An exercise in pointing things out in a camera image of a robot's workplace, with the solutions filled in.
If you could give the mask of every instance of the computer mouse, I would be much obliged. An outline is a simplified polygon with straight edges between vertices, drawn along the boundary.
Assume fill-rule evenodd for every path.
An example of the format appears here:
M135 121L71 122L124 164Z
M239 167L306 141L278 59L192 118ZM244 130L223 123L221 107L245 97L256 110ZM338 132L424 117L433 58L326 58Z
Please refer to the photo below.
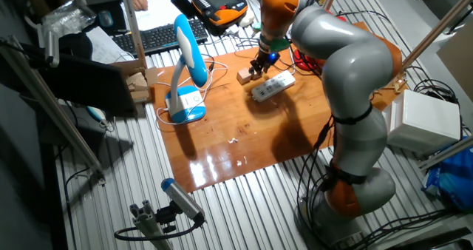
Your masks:
M111 27L113 25L112 14L108 10L102 10L98 13L98 21L102 27Z

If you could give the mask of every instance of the person's hand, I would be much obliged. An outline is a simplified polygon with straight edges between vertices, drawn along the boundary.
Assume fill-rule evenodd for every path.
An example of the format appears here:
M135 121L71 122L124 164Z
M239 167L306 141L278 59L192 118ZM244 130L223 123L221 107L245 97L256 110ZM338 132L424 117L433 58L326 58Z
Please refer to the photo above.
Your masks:
M135 10L148 10L148 1L147 0L132 0Z

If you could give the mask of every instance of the white box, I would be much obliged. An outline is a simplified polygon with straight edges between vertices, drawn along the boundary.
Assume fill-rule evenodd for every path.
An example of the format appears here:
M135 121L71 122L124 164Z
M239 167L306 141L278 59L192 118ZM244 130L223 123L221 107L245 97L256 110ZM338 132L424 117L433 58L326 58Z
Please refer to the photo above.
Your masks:
M428 95L406 90L384 109L383 116L387 143L422 155L460 139L458 105Z

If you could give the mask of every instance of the slatted metal floor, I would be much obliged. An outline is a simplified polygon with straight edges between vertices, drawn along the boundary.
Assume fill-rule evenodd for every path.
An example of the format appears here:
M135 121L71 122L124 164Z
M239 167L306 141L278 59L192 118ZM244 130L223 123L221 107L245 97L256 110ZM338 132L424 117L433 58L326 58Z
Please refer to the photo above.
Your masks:
M259 18L259 4L249 0L252 11ZM332 11L352 12L374 10L384 12L378 0L335 0ZM349 22L364 21L377 35L397 44L403 57L410 48L405 40L387 21L370 14L346 16ZM241 37L251 37L251 29L241 29ZM239 50L238 38L210 37L201 45L202 53L222 55ZM178 50L146 57L149 67L171 66L180 56ZM420 70L409 70L407 80L413 88L425 75ZM107 132L98 156L103 164L106 184L97 184L90 172L82 173L67 186L72 208L72 223L69 223L64 197L61 163L56 161L61 198L64 203L64 221L67 229L69 249L153 249L151 243L128 243L116 240L113 233L131 227L129 206L150 200L154 209L167 206L169 199L160 189L160 183L173 174L166 155L163 138L156 124L151 104L137 106L140 118L116 121L116 129ZM71 149L64 151L64 178L85 168ZM316 164L314 179L324 173L323 162L331 156L323 149ZM415 164L412 153L387 147L376 166L387 170L396 183L396 195L381 209L357 219L365 233L400 217L417 216L442 209L436 200L430 200L421 191L423 175ZM306 249L296 224L293 210L296 206L297 183L302 169L302 158L227 180L215 186L195 191L191 196L204 209L207 224L184 237L172 239L175 249ZM308 179L307 170L303 175ZM441 225L441 222L430 226ZM177 230L188 229L191 223L178 217ZM399 241L414 237L421 232L397 233L374 249L385 249Z

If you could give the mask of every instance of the desk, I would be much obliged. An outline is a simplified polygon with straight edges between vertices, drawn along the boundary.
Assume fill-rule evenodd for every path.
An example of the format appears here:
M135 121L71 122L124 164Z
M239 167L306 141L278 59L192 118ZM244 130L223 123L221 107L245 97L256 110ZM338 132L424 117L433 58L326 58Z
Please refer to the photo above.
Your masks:
M256 0L248 2L258 21L259 8ZM374 10L389 18L378 0L335 0L333 9L336 12ZM403 53L410 52L402 35L396 33L395 27L381 18L370 14L355 14L347 16L347 19L352 23L364 21L374 33L396 43ZM240 28L239 32L245 37L251 35L249 29L245 32ZM235 44L239 43L239 39L218 41L218 38L211 37L209 47L201 50L205 54L217 56L233 52L237 48ZM170 67L175 64L178 55L177 50L172 50L146 58L150 67ZM423 67L418 61L415 65ZM409 69L406 78L407 85L412 89L426 76L420 70ZM165 178L177 176L172 173L168 153L165 151L164 132L155 125L153 105L138 104L137 110L146 117L117 118L116 130L106 132L107 136L101 144L99 158L104 164L103 173L107 184L102 186L85 177L74 177L68 185L75 228L72 236L67 212L64 212L64 226L70 249L74 249L73 238L77 242L77 249L153 249L147 242L127 243L113 237L114 231L133 226L129 205L140 204L147 199L155 209L167 206L169 197L161 191L160 184ZM317 166L330 157L327 149L322 149L316 161ZM416 162L417 158L410 152L396 147L384 150L376 166L391 174L396 182L396 196L381 209L355 219L363 235L399 217L418 216L445 208L438 200L429 199L421 191L423 173ZM61 193L62 205L65 204L63 176L68 178L86 168L77 152L69 149L64 151L64 163L64 172L61 171L59 161L55 164L60 179L56 186ZM191 196L204 209L207 223L202 229L186 236L170 239L174 249L307 249L294 221L296 185L301 168L301 158L294 158L193 192ZM324 173L324 168L315 168L313 177L317 179ZM452 221L453 219L439 220L422 229L396 232L388 240L381 240L372 248L388 249ZM181 215L175 224L178 231L184 231L191 227L192 222L186 221L186 217Z
M330 117L321 81L311 72L294 74L294 86L262 103L252 99L251 89L265 79L241 86L236 76L257 51L255 47L215 57L228 65L228 71L215 71L202 120L178 126L159 123L174 179L187 192L307 154ZM281 61L292 64L289 50L280 54L275 65L287 68ZM174 67L163 70L159 81L170 83ZM267 77L279 72L271 67ZM187 77L184 70L180 82ZM164 96L170 87L155 85L153 90L154 110L166 107ZM394 98L394 92L382 90L373 104L383 109ZM171 122L167 112L160 110L160 116ZM230 143L233 138L238 142ZM331 139L321 148L331 145Z

